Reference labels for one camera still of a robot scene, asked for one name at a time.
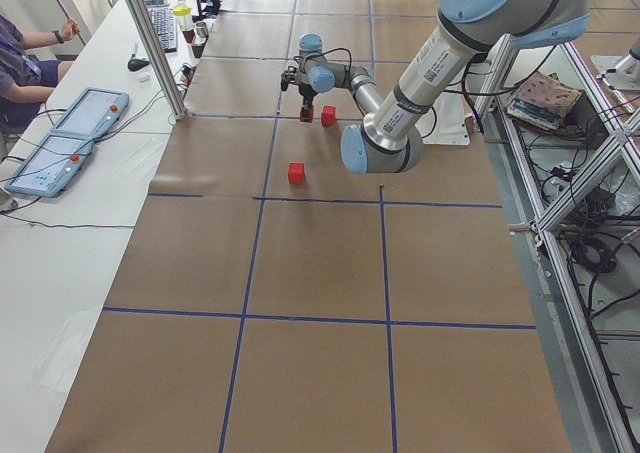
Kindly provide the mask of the upper blue teach pendant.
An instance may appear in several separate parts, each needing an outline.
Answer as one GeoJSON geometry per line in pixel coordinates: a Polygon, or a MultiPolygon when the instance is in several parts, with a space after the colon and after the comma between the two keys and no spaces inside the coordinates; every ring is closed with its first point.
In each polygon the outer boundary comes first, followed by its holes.
{"type": "Polygon", "coordinates": [[[86,88],[51,130],[81,138],[101,138],[126,111],[129,99],[127,93],[86,88]]]}

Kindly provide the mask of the seated person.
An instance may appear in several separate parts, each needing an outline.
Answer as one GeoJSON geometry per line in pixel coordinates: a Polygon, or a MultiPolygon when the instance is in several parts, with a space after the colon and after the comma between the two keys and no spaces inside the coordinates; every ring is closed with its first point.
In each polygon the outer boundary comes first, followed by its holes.
{"type": "Polygon", "coordinates": [[[1,17],[1,125],[26,128],[73,65],[72,61],[39,61],[27,55],[30,49],[64,44],[80,33],[69,17],[60,29],[50,32],[19,30],[1,17]]]}

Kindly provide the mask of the stack of books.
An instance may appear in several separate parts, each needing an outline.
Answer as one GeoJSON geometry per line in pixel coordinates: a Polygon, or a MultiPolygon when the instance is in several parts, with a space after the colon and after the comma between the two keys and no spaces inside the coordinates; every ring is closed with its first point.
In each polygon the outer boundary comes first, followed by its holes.
{"type": "Polygon", "coordinates": [[[545,131],[557,129],[582,95],[582,91],[535,72],[506,106],[508,116],[545,131]]]}

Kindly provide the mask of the lower blue teach pendant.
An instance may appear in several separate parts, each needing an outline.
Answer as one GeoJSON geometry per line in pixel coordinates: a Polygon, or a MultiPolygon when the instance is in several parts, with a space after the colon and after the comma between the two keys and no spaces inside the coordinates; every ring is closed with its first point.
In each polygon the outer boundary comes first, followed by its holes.
{"type": "Polygon", "coordinates": [[[90,137],[49,133],[6,183],[12,193],[52,198],[64,190],[93,151],[90,137]]]}

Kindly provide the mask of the metal cup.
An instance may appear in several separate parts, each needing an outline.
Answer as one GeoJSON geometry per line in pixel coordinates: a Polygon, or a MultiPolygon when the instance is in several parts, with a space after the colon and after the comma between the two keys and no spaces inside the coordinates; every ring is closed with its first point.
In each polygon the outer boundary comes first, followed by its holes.
{"type": "Polygon", "coordinates": [[[195,42],[204,43],[209,37],[208,25],[205,21],[198,21],[194,24],[195,42]]]}

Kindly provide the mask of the black computer mouse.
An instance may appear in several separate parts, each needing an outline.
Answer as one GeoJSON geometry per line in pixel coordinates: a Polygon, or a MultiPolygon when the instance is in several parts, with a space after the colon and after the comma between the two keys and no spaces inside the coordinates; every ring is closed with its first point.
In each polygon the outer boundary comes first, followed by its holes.
{"type": "Polygon", "coordinates": [[[145,68],[149,64],[150,64],[150,62],[148,60],[146,60],[146,59],[130,58],[129,61],[127,62],[127,69],[130,72],[137,72],[137,71],[140,71],[141,69],[145,68]]]}

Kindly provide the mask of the black keyboard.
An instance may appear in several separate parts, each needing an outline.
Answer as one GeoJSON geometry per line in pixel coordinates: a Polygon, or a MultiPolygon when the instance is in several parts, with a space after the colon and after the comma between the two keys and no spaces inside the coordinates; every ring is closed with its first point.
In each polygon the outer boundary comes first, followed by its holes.
{"type": "Polygon", "coordinates": [[[155,29],[160,46],[165,53],[177,51],[177,25],[169,7],[151,7],[147,9],[155,29]]]}

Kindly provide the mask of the blue teach pendant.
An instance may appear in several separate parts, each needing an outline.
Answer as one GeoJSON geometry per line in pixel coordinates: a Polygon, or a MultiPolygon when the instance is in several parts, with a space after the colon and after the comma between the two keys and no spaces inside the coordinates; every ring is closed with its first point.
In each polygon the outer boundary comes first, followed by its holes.
{"type": "Polygon", "coordinates": [[[86,88],[51,130],[81,138],[101,138],[126,111],[129,99],[127,93],[86,88]]]}
{"type": "Polygon", "coordinates": [[[64,190],[93,151],[90,137],[49,133],[6,183],[12,193],[52,198],[64,190]]]}

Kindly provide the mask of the red block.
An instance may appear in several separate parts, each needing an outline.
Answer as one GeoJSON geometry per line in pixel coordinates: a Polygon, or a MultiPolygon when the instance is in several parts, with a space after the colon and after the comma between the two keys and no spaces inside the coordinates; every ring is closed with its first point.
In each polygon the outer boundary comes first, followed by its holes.
{"type": "Polygon", "coordinates": [[[299,119],[304,123],[312,123],[314,120],[314,108],[302,106],[300,109],[299,119]]]}
{"type": "Polygon", "coordinates": [[[324,105],[321,111],[321,124],[325,127],[332,126],[336,123],[336,107],[333,105],[324,105]]]}
{"type": "Polygon", "coordinates": [[[306,181],[305,165],[302,162],[289,163],[287,178],[290,184],[303,184],[306,181]]]}

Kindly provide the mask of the yellow lid bottle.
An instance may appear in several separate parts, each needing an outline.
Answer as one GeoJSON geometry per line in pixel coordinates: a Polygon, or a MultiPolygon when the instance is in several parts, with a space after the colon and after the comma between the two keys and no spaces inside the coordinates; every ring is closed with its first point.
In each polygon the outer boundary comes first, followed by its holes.
{"type": "Polygon", "coordinates": [[[188,44],[192,44],[195,38],[195,30],[191,7],[186,0],[177,0],[177,3],[173,7],[173,15],[179,25],[185,41],[188,44]]]}

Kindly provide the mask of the aluminium frame post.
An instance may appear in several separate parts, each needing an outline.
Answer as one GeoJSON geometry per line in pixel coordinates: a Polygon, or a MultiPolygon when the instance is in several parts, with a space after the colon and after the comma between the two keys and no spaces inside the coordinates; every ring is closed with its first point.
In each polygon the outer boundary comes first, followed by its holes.
{"type": "Polygon", "coordinates": [[[186,115],[187,109],[176,85],[174,73],[171,71],[165,53],[161,48],[144,0],[125,0],[125,2],[156,73],[161,90],[170,105],[172,114],[176,120],[182,119],[186,115]]]}

